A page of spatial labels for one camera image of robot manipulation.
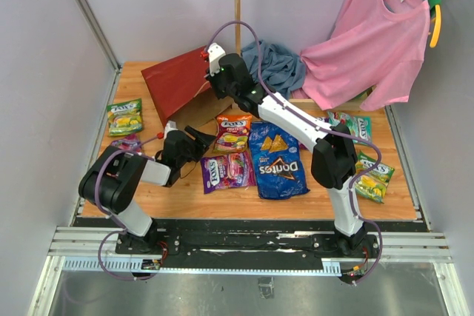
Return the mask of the orange Fox's candy bag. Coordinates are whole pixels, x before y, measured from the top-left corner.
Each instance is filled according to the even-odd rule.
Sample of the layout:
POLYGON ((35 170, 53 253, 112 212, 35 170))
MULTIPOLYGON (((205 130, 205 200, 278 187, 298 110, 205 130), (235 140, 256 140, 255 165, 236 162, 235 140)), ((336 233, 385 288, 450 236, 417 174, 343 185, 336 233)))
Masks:
POLYGON ((240 153, 247 149, 252 122, 251 115, 218 115, 218 135, 214 153, 240 153))

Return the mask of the purple berries Fox's candy bag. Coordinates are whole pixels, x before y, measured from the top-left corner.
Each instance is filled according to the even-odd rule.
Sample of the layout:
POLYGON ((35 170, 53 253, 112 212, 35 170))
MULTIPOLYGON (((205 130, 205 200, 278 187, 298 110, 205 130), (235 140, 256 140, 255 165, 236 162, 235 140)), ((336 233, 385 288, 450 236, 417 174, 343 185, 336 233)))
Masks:
POLYGON ((248 151, 205 157, 200 160, 200 164, 204 194, 256 185, 253 163, 248 151))

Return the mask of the red paper bag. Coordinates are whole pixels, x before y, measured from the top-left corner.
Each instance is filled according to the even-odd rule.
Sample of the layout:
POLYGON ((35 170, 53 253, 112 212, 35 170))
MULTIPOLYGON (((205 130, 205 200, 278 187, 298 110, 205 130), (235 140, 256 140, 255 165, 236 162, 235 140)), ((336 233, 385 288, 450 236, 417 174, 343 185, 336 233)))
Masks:
POLYGON ((141 71, 162 124, 199 128, 233 105, 231 98, 218 99, 204 77, 203 51, 199 47, 141 71))

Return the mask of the blue Doritos chip bag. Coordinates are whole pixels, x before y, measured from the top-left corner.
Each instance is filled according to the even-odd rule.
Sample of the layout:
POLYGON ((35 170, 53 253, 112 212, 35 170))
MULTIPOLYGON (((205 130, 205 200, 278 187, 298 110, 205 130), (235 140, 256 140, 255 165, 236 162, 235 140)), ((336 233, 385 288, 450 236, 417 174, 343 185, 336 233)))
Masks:
POLYGON ((250 127, 249 149, 260 198, 286 200, 310 191, 299 142, 292 135, 275 124, 254 121, 250 127))

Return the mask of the green white snack bag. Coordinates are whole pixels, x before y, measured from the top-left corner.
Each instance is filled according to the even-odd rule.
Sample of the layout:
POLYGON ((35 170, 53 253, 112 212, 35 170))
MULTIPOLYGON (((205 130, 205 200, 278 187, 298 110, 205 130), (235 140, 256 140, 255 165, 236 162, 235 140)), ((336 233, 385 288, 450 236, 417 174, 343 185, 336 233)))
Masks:
POLYGON ((109 136, 126 136, 141 132, 142 100, 140 98, 107 105, 107 122, 109 136))

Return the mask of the green candy snack bag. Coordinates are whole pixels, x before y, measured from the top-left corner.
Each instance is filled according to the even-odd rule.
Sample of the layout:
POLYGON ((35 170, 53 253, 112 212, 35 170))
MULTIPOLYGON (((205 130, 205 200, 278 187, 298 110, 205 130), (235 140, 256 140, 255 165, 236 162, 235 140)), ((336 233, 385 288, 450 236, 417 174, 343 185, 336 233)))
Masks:
POLYGON ((364 140, 364 142, 354 140, 355 144, 363 144, 367 146, 367 142, 373 141, 372 121, 370 117, 332 111, 327 111, 327 115, 332 126, 337 126, 338 124, 343 123, 349 128, 352 136, 364 140))

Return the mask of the green yellow Fox's candy bag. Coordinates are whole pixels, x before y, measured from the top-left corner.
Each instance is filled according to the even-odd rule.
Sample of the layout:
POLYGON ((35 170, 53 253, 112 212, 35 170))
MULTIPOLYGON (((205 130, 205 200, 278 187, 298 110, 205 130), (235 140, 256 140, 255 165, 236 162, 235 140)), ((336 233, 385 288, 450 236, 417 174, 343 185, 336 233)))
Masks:
MULTIPOLYGON (((369 169, 375 162, 376 159, 359 151, 358 162, 355 165, 356 172, 360 173, 369 169)), ((375 169, 358 178, 354 184, 356 193, 363 198, 382 204, 394 172, 393 167, 380 163, 375 169)))

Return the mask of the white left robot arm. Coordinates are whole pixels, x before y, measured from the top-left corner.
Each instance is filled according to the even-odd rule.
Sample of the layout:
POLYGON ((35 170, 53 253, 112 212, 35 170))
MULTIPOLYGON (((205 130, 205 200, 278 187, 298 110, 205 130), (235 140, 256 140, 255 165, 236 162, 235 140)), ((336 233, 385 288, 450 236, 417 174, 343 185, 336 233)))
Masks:
POLYGON ((127 252, 153 253, 170 243, 157 223, 134 200, 141 182, 170 188, 181 178, 182 168, 198 163, 216 137, 190 126, 179 130, 170 121, 156 135, 163 147, 154 157, 135 149, 108 146, 79 183, 79 196, 121 228, 119 240, 127 252))

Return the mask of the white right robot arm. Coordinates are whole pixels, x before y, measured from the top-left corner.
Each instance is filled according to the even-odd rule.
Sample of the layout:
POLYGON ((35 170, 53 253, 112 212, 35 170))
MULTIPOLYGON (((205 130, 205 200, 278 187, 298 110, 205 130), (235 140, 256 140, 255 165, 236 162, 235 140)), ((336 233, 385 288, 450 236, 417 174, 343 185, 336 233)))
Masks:
POLYGON ((261 198, 282 200, 307 192, 297 144, 312 154, 310 172, 327 189, 335 214, 336 249, 345 256, 363 250, 381 254, 381 237, 367 236, 372 222, 363 218, 356 198, 355 137, 344 124, 332 126, 295 107, 262 81, 254 82, 244 60, 215 45, 206 53, 207 80, 217 98, 230 97, 258 121, 250 134, 250 149, 261 198))

